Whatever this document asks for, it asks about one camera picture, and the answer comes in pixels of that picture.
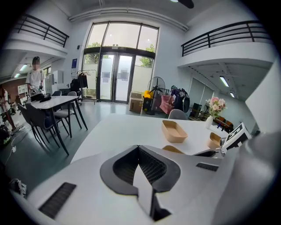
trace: dining table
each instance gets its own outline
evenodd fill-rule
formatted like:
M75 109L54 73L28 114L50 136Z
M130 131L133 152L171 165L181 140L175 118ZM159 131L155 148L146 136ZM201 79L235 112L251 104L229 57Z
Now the dining table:
M52 119L54 129L57 133L57 137L62 145L62 148L65 150L67 155L69 155L69 152L67 151L67 148L66 148L65 144L63 143L60 132L58 130L56 118L54 116L54 111L62 105L68 105L68 114L70 114L70 105L72 105L72 107L74 107L74 104L71 104L71 103L75 102L79 115L82 119L82 122L83 122L85 128L88 130L85 120L83 118L83 115L81 113L77 98L78 98L77 96L52 96L50 100L45 101L45 102L40 102L40 101L31 102L31 105L33 105L34 107L50 113L50 117Z

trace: railing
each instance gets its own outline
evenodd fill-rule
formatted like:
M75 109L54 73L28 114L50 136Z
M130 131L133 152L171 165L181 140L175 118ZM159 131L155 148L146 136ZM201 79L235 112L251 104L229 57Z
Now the railing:
M269 37L264 27L259 21L243 21L211 30L182 44L182 56L193 53L194 50L203 50L203 48L206 48L206 46L214 47L214 44L217 43L226 41L235 42L235 40L239 39L245 39L245 41L252 42L260 42L264 39L271 40L271 38Z
M30 32L39 36L42 36L45 40L50 39L54 42L61 44L65 47L66 39L68 35L53 27L52 25L34 17L31 15L24 14L14 27L15 30Z

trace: tan tray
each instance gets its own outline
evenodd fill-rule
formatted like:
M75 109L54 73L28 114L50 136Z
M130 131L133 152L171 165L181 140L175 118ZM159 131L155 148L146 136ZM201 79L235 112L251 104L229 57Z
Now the tan tray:
M162 131L167 141L171 143L182 143L187 138L187 133L174 121L163 120Z
M176 152L176 153L179 153L179 154L184 154L182 151L178 150L177 148L175 148L174 146L171 146L171 145L166 145L162 149L166 150L166 151L170 151L170 152Z
M210 134L210 139L208 140L207 142L207 146L210 148L210 149L216 149L216 148L219 148L220 147L220 140L221 140L221 137L216 135L215 133L211 132Z

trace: glass door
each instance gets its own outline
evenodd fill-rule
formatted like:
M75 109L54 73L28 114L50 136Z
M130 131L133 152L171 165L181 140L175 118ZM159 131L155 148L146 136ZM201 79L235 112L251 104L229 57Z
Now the glass door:
M132 89L134 56L104 53L100 69L100 101L128 103Z

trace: white table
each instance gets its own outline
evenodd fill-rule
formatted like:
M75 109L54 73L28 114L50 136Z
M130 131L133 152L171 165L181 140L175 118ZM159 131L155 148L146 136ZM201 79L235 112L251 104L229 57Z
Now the white table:
M205 128L205 122L191 120L176 121L187 132L183 143L170 143L162 132L162 118L110 114L103 119L86 137L71 162L105 151L126 150L131 145L150 145L163 148L172 145L188 155L209 149L210 133L227 137L226 131L216 126Z
M62 145L62 147L65 150L67 155L69 155L69 153L66 149L65 144L63 143L60 132L58 130L58 126L57 126L57 123L56 123L56 120L55 120L55 117L54 117L53 108L59 107L59 106L64 105L64 104L68 104L68 125L70 127L71 124L70 124L70 117L69 117L70 114L69 114L69 112L70 112L70 103L71 102L76 102L79 115L82 119L82 122L83 122L85 128L88 130L87 125L85 123L85 120L83 118L83 115L81 113L78 101L77 101L77 96L52 96L52 98L50 100L45 101L45 102L39 102L39 101L31 102L31 105L33 105L34 107L36 107L38 109L42 109L42 110L47 110L47 111L50 112L50 116L52 118L52 122L53 122L53 125L54 125L54 129L56 130L57 137L58 137L58 139L59 139L59 141L60 141L60 143L61 143L61 145Z

